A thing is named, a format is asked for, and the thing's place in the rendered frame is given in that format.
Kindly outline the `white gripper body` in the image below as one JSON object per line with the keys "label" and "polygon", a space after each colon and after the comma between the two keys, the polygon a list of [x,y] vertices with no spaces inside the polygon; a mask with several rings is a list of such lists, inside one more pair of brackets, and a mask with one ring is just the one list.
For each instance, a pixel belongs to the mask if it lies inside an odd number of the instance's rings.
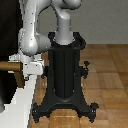
{"label": "white gripper body", "polygon": [[24,75],[42,75],[44,61],[41,55],[37,54],[32,57],[20,54],[14,54],[9,57],[10,62],[21,62],[23,64]]}

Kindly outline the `white door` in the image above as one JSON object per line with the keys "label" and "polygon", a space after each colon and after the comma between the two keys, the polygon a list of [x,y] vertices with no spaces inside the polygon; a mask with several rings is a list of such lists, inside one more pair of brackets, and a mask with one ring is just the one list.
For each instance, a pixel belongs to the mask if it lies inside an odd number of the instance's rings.
{"label": "white door", "polygon": [[0,97],[0,128],[29,128],[36,88],[36,75],[30,75],[23,88],[17,88],[10,104]]}

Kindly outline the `black robot mount pedestal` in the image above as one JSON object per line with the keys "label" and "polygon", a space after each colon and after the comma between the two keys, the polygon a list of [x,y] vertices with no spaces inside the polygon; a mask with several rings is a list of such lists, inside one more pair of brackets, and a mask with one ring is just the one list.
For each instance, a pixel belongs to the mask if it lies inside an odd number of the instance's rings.
{"label": "black robot mount pedestal", "polygon": [[96,117],[97,103],[88,105],[85,101],[81,78],[88,75],[89,62],[80,66],[80,51],[85,48],[86,42],[78,32],[73,33],[75,40],[69,45],[59,45],[50,32],[48,37],[52,47],[48,51],[49,65],[44,68],[42,78],[47,77],[47,88],[43,101],[40,105],[33,104],[32,116],[36,123],[39,118],[50,114],[56,109],[72,109],[78,117],[86,116],[91,123]]}

